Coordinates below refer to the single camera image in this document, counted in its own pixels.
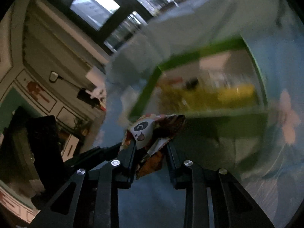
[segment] black device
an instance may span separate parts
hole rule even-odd
[[[94,148],[66,161],[61,176],[69,175],[69,179],[52,197],[45,195],[50,199],[28,228],[118,228],[117,190],[131,187],[138,162],[134,140],[125,150],[119,152],[119,147]],[[178,153],[172,141],[164,150],[173,187],[186,189],[184,228],[209,228],[207,188],[215,228],[274,227],[226,169],[203,169]],[[89,171],[104,160],[109,162]]]

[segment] screw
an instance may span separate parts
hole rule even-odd
[[[185,166],[192,166],[193,165],[193,162],[191,160],[185,160],[184,161],[184,165]]]
[[[226,175],[228,173],[228,171],[225,168],[220,168],[218,171],[221,175]]]
[[[118,159],[114,159],[112,162],[111,162],[111,165],[112,166],[117,166],[120,164],[120,161]]]
[[[77,173],[77,175],[80,175],[80,176],[81,176],[81,175],[83,175],[85,172],[86,172],[85,169],[78,169],[76,173]]]

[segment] orange artwork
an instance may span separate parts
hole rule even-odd
[[[40,96],[41,98],[43,98],[45,100],[45,102],[47,102],[47,103],[50,102],[46,97],[43,96],[43,94],[40,93],[40,92],[44,92],[44,90],[41,86],[39,86],[38,83],[36,83],[34,81],[29,81],[26,85],[26,88],[27,88],[27,91],[29,92],[29,94],[36,101],[38,101],[38,96]]]

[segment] flower petal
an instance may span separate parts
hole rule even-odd
[[[285,137],[285,142],[287,144],[293,144],[295,142],[295,130],[290,124],[285,124],[282,126],[283,134]]]
[[[287,113],[287,124],[291,124],[293,127],[299,126],[301,124],[301,120],[298,114],[294,110],[290,110]]]
[[[284,112],[288,112],[291,110],[290,96],[286,89],[282,91],[280,96],[280,109]]]

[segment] candy wrapper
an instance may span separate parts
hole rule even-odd
[[[140,117],[128,128],[120,151],[127,149],[134,138],[139,151],[135,172],[137,179],[162,168],[165,156],[162,148],[180,131],[185,121],[184,115],[149,114]]]

